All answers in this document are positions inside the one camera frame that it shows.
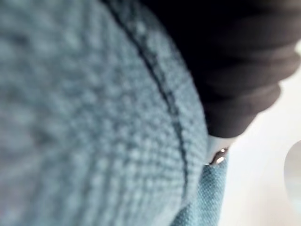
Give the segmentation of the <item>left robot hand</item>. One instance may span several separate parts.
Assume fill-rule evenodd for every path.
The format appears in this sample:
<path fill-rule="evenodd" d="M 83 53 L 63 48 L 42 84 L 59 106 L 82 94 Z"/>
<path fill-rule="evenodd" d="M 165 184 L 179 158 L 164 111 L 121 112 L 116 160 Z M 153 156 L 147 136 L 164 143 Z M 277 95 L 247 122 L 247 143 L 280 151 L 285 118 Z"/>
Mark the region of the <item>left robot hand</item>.
<path fill-rule="evenodd" d="M 207 165 L 280 96 L 301 58 L 298 0 L 145 0 L 176 43 L 201 98 Z"/>

